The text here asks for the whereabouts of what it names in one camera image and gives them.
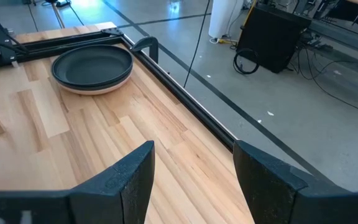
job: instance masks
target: stacked plates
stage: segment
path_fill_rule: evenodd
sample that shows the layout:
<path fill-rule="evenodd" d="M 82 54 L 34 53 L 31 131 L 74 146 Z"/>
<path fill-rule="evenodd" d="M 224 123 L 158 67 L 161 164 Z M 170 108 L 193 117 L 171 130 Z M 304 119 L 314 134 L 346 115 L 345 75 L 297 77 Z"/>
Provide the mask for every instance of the stacked plates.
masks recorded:
<path fill-rule="evenodd" d="M 132 65 L 128 51 L 111 45 L 92 45 L 62 54 L 52 65 L 52 75 L 68 91 L 98 95 L 128 81 Z"/>

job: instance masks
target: wooden table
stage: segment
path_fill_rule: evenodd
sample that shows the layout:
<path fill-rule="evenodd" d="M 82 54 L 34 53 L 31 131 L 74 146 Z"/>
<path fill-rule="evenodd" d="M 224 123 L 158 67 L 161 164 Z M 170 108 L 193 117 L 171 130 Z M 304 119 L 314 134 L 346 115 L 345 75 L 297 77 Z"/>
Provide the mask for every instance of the wooden table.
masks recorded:
<path fill-rule="evenodd" d="M 18 36 L 29 42 L 112 23 Z M 137 60 L 131 79 L 99 96 L 58 87 L 52 58 L 0 68 L 0 190 L 69 189 L 155 141 L 146 223 L 253 223 L 232 154 Z"/>

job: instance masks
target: concrete floor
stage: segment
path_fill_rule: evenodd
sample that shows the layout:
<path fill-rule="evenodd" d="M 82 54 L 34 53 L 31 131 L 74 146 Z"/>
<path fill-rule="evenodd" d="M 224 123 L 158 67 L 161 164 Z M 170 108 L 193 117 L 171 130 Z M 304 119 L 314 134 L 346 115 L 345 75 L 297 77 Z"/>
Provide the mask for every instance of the concrete floor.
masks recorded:
<path fill-rule="evenodd" d="M 133 41 L 145 35 L 155 36 L 162 45 L 159 64 L 183 85 L 206 3 L 73 0 L 72 8 L 80 20 L 69 7 L 60 9 L 60 13 L 66 27 L 112 21 L 122 26 Z M 246 13 L 232 26 L 234 39 L 239 36 Z M 52 7 L 42 6 L 41 2 L 28 6 L 17 0 L 0 0 L 0 20 L 17 34 L 60 28 Z M 313 81 L 289 70 L 274 74 L 260 67 L 246 77 L 236 73 L 232 67 L 235 52 L 229 45 L 209 43 L 209 20 L 207 16 L 187 91 L 239 139 L 341 187 L 358 191 L 358 110 L 331 98 Z M 331 44 L 358 59 L 358 52 Z M 322 57 L 317 59 L 323 65 L 330 62 Z M 243 63 L 246 67 L 254 65 L 247 60 Z M 305 75 L 310 76 L 305 51 L 301 64 Z M 358 74 L 338 64 L 327 71 L 319 76 L 320 84 L 358 105 L 358 97 L 333 84 L 340 73 L 342 78 L 352 78 L 358 88 Z"/>

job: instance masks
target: black plate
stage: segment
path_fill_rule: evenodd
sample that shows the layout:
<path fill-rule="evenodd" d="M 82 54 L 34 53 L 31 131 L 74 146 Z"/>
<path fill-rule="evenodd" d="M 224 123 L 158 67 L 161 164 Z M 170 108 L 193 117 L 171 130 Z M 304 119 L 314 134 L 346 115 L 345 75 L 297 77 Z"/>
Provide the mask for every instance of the black plate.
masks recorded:
<path fill-rule="evenodd" d="M 100 86 L 110 87 L 123 81 L 130 74 L 132 64 L 132 55 L 122 48 L 92 45 L 59 56 L 52 65 L 52 75 L 70 88 L 95 87 L 100 90 Z"/>

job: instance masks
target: white cylinder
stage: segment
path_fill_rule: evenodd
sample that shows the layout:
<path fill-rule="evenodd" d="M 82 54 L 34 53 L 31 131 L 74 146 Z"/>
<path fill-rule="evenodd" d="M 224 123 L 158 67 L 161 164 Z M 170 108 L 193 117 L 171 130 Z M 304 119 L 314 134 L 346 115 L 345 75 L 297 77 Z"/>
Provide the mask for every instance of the white cylinder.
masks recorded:
<path fill-rule="evenodd" d="M 208 34 L 220 39 L 228 34 L 230 24 L 240 14 L 244 0 L 214 0 Z"/>

